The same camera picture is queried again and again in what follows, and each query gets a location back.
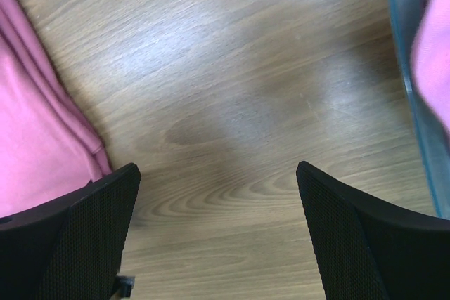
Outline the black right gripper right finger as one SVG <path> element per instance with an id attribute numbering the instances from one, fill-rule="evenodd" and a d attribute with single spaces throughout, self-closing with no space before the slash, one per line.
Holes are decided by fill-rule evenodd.
<path id="1" fill-rule="evenodd" d="M 386 202 L 308 162 L 296 171 L 327 299 L 448 299 L 449 221 Z"/>

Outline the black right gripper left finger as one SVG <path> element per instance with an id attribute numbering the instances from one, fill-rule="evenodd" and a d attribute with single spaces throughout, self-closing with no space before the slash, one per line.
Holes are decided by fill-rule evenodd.
<path id="1" fill-rule="evenodd" d="M 120 275 L 141 173 L 129 163 L 37 207 L 1 218 L 2 299 L 126 299 Z"/>

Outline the salmon pink t-shirt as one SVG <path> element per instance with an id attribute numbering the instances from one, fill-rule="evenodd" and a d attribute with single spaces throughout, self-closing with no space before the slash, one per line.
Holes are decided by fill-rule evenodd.
<path id="1" fill-rule="evenodd" d="M 1 216 L 111 171 L 101 138 L 60 84 L 18 0 L 1 0 Z"/>

